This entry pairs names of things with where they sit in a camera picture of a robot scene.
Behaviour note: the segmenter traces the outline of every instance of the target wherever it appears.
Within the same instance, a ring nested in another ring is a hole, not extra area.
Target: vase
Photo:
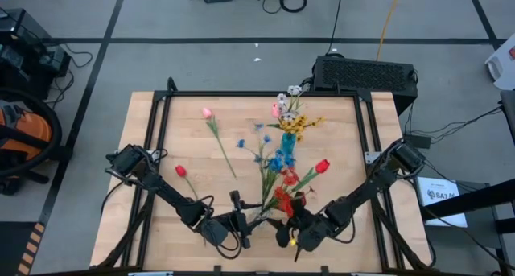
[[[293,154],[295,148],[295,142],[297,141],[297,135],[285,133],[281,138],[281,151],[284,155]]]

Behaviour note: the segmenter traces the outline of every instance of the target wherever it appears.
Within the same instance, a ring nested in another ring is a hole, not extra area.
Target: pink flower
[[[281,116],[281,112],[279,112],[279,107],[277,107],[277,104],[272,105],[272,117],[273,118],[279,118]]]
[[[212,117],[212,111],[209,108],[202,108],[202,115],[204,115],[204,118],[210,119]]]

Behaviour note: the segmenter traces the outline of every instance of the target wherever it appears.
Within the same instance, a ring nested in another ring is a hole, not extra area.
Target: red flower
[[[297,181],[295,180],[293,175],[287,175],[284,177],[283,183],[288,187],[293,187],[297,183]]]
[[[180,177],[186,176],[186,168],[184,168],[181,165],[175,167],[175,171],[177,172],[177,175],[179,175]]]
[[[281,187],[276,187],[274,192],[275,198],[277,198],[279,201],[284,199],[290,199],[290,196],[284,192],[284,190]]]
[[[322,160],[321,162],[317,163],[315,166],[315,171],[317,173],[324,173],[329,168],[329,162],[327,159]]]
[[[293,207],[291,206],[291,200],[289,197],[288,199],[283,199],[279,202],[279,209],[285,212],[289,218],[293,217]]]

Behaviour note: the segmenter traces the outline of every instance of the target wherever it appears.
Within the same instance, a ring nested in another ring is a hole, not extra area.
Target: wooden table
[[[120,148],[128,143],[143,144],[151,98],[152,93],[132,94]],[[232,190],[239,190],[245,202],[258,203],[261,184],[257,165],[253,162],[253,155],[236,148],[236,141],[244,138],[248,148],[256,148],[258,137],[253,131],[253,124],[274,122],[270,116],[270,107],[274,101],[274,97],[172,97],[164,141],[164,147],[170,154],[163,159],[160,174],[179,192],[192,196],[187,183],[175,173],[176,165],[185,166],[199,196],[215,196],[215,214],[232,208],[229,198]],[[321,159],[331,162],[329,170],[312,181],[311,186],[316,190],[316,195],[310,194],[307,198],[307,207],[318,211],[329,200],[346,195],[363,183],[365,168],[352,98],[305,97],[303,102],[303,112],[308,117],[324,115],[327,118],[321,127],[305,131],[304,141],[295,147],[299,174],[307,172]],[[386,148],[402,136],[392,95],[373,93],[373,106],[381,144]],[[237,179],[232,177],[216,139],[202,118],[203,107],[211,108],[216,115],[221,141]],[[362,111],[372,150],[365,104],[362,104]],[[157,142],[160,114],[161,109],[155,123],[154,146]],[[280,130],[268,128],[265,133],[273,139],[269,148],[276,147],[280,142]],[[118,179],[111,179],[109,189],[117,183]],[[398,181],[390,191],[399,232],[423,262],[431,262],[413,188]],[[101,262],[125,232],[133,194],[133,187],[124,186],[107,202],[91,265]],[[281,212],[274,215],[284,216]],[[236,260],[225,260],[211,245],[204,247],[202,237],[184,226],[175,210],[158,198],[154,203],[144,270],[210,271],[214,265],[222,265],[223,271],[307,272],[320,271],[321,266],[329,266],[332,272],[380,272],[370,203],[357,209],[355,221],[356,238],[351,244],[342,245],[326,239],[313,253],[303,251],[296,263],[293,262],[296,248],[279,248],[274,237],[275,230],[269,225],[254,230],[249,238],[251,249],[244,249]],[[351,230],[349,226],[340,235],[340,239],[348,239]],[[135,263],[139,239],[139,235],[134,238],[130,262],[132,264]],[[389,237],[386,240],[389,263],[394,267]],[[225,245],[234,246],[234,240],[228,237]]]

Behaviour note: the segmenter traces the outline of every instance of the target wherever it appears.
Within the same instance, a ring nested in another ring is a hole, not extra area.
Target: black clamp
[[[320,269],[322,270],[322,276],[329,276],[329,267],[328,266],[321,266]]]
[[[303,10],[306,5],[307,5],[307,0],[303,0],[303,4],[300,8],[297,8],[297,9],[291,9],[291,8],[288,8],[284,5],[284,0],[279,0],[279,3],[281,4],[281,8],[284,9],[284,11],[287,11],[289,13],[298,13],[300,12],[301,10]]]

